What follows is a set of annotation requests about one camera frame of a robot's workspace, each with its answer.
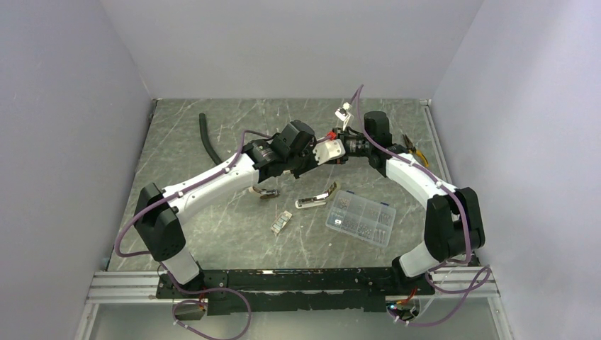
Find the white staple box tray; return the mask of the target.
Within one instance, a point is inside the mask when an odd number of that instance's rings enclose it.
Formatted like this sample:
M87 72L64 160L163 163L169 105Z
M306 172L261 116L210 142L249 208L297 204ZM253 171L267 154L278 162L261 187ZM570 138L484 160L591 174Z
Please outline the white staple box tray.
M279 235L290 222L292 217L293 214L287 210L281 212L271 224L271 231L273 234L276 236Z

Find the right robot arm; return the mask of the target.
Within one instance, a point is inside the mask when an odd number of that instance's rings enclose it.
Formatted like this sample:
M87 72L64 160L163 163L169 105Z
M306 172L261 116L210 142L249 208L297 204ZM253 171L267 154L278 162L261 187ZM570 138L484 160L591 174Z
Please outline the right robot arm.
M399 267L390 274L392 289L406 294L417 285L417 276L445 262L467 264L473 250L485 244L485 232L476 192L457 188L434 175L407 135L393 141L388 116L371 111L362 117L360 130L336 127L325 137L341 152L338 164L349 157L366 157L372 168L396 182L425 209L420 243L393 260Z

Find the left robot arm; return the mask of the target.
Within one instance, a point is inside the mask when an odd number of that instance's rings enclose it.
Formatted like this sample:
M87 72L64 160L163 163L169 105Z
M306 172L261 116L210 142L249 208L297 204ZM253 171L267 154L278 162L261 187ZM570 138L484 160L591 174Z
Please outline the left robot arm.
M259 134L242 141L232 157L202 174L163 189L155 184L144 188L132 225L184 297L196 296L203 287L201 267L186 245L184 224L222 196L286 171L300 176L316 166L314 149L320 142L311 127L293 120L272 136Z

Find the brown stapler base part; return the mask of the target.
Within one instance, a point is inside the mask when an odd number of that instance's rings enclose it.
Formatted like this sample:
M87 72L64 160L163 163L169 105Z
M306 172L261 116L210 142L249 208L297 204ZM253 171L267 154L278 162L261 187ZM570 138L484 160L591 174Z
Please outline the brown stapler base part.
M249 192L257 194L262 200L277 198L280 196L280 192L277 189L265 189L256 186L250 187Z

